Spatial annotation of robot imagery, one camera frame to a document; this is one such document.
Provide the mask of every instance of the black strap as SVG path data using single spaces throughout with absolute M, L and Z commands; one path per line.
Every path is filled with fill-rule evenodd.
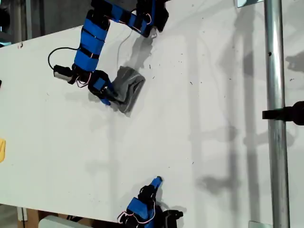
M 104 0 L 92 0 L 91 6 L 98 12 L 102 12 L 108 17 L 112 17 L 112 4 Z
M 157 189 L 153 185 L 143 186 L 138 194 L 138 199 L 147 205 L 152 205 L 155 202 Z
M 119 20 L 127 25 L 129 23 L 130 18 L 131 13 L 124 10 Z
M 292 121 L 292 107 L 263 111 L 262 116 L 263 120 Z
M 105 14 L 102 11 L 91 9 L 88 11 L 86 18 L 92 21 L 97 26 L 99 26 L 101 29 L 107 31 L 110 26 L 110 21 L 109 18 L 106 17 L 106 15 L 108 17 L 111 17 L 111 12 Z
M 133 27 L 137 28 L 138 30 L 141 30 L 142 22 L 143 22 L 143 19 L 141 17 L 136 17 Z
M 79 50 L 84 53 L 86 56 L 90 57 L 90 58 L 93 58 L 93 59 L 98 59 L 99 58 L 99 55 L 97 54 L 93 54 L 92 55 L 92 52 L 90 52 L 89 50 L 85 49 L 82 44 L 80 44 L 79 46 Z
M 74 217 L 74 218 L 72 218 L 73 222 L 79 222 L 80 220 L 82 220 L 82 217 Z

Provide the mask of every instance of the white surface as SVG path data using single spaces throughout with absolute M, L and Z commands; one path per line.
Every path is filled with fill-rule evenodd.
M 286 57 L 304 50 L 303 6 L 283 1 Z M 137 66 L 146 77 L 130 118 L 53 77 L 49 52 L 77 47 L 80 27 L 1 48 L 0 203 L 115 221 L 160 175 L 158 198 L 185 212 L 179 227 L 272 224 L 263 4 L 174 0 L 167 8 L 150 49 L 111 24 L 98 69 L 113 80 L 119 66 Z M 71 66 L 74 56 L 58 51 L 51 62 Z M 303 100 L 304 75 L 287 64 L 293 105 Z M 302 228 L 304 128 L 287 128 L 291 223 Z
M 47 216 L 39 222 L 38 228 L 89 228 L 70 220 L 55 216 Z

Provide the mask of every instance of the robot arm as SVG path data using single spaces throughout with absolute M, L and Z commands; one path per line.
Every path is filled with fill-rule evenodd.
M 127 228 L 177 228 L 176 220 L 183 216 L 178 210 L 162 211 L 156 204 L 156 193 L 162 183 L 156 177 L 150 185 L 141 188 L 137 198 L 133 198 L 127 210 L 118 216 L 118 222 Z
M 110 20 L 123 23 L 144 37 L 150 35 L 153 27 L 163 30 L 169 14 L 165 8 L 167 0 L 138 0 L 137 15 L 105 0 L 92 0 L 92 7 L 81 30 L 80 46 L 77 49 L 72 70 L 68 67 L 54 66 L 54 76 L 70 84 L 77 82 L 79 87 L 88 89 L 101 101 L 109 105 L 115 91 L 108 75 L 96 71 L 106 39 Z

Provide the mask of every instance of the silver pole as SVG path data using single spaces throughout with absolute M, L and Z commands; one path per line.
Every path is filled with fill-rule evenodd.
M 285 107 L 281 0 L 264 0 L 268 110 Z M 286 124 L 268 121 L 274 228 L 290 228 Z

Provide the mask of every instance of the cable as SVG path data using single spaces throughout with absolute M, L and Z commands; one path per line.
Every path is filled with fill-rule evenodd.
M 23 228 L 25 228 L 25 221 L 24 221 L 23 208 L 21 208 L 21 211 L 22 211 L 22 224 L 23 224 Z
M 51 66 L 51 64 L 50 64 L 50 62 L 49 62 L 49 58 L 51 57 L 51 55 L 52 55 L 55 51 L 61 50 L 61 49 L 70 49 L 70 50 L 74 50 L 74 51 L 77 51 L 77 50 L 78 50 L 78 48 L 71 48 L 71 47 L 61 47 L 61 48 L 59 47 L 59 48 L 56 48 L 56 49 L 52 50 L 51 53 L 48 55 L 48 58 L 47 58 L 47 60 L 48 60 L 48 65 L 49 65 L 49 67 L 50 67 L 52 70 L 54 70 L 54 68 Z
M 127 214 L 126 211 L 123 211 L 123 212 L 120 213 L 120 215 L 117 217 L 117 222 L 118 222 L 119 224 L 122 224 L 122 222 L 119 221 L 119 218 L 121 218 L 123 215 L 126 215 L 126 216 L 133 216 L 139 224 L 147 224 L 147 223 L 151 222 L 151 221 L 154 219 L 155 214 L 156 214 L 156 212 L 155 212 L 155 201 L 153 201 L 153 202 L 154 202 L 154 206 L 153 206 L 154 214 L 153 214 L 153 217 L 152 217 L 151 219 L 149 219 L 148 221 L 140 222 L 140 221 L 138 221 L 138 219 L 137 219 L 137 217 L 134 215 L 134 213 L 133 213 L 133 214 Z
M 133 13 L 134 11 L 137 11 L 137 8 L 134 8 L 133 10 L 131 10 L 131 13 Z M 149 23 L 147 23 L 147 25 L 150 25 L 150 24 L 151 24 L 151 22 L 152 22 L 151 15 L 150 15 L 149 13 L 146 13 L 146 15 L 148 15 L 148 16 L 149 16 L 149 18 L 150 18 L 150 22 L 149 22 Z
M 130 34 L 118 46 L 118 51 L 117 51 L 117 68 L 118 68 L 118 61 L 119 61 L 119 50 L 120 50 L 122 44 L 131 36 L 131 34 L 132 34 L 132 29 L 131 29 Z
M 88 84 L 89 84 L 89 81 L 90 81 L 90 79 L 91 79 L 91 75 L 92 75 L 92 72 L 91 72 L 90 75 L 89 75 L 89 79 L 88 79 L 87 82 L 85 82 L 85 83 L 82 83 L 82 82 L 79 80 L 79 77 L 80 77 L 80 76 L 78 76 L 78 77 L 76 78 L 77 86 L 78 86 L 79 88 L 83 88 L 83 87 L 85 87 L 86 85 L 88 85 Z
M 147 223 L 151 222 L 151 221 L 154 219 L 154 217 L 155 217 L 155 201 L 153 201 L 153 202 L 154 202 L 154 206 L 153 206 L 153 208 L 154 208 L 154 215 L 153 215 L 153 217 L 152 217 L 151 219 L 149 219 L 148 221 L 146 221 L 146 222 L 140 222 L 140 221 L 138 221 L 137 217 L 136 217 L 135 215 L 133 215 L 134 218 L 136 219 L 136 221 L 137 221 L 139 224 L 147 224 Z

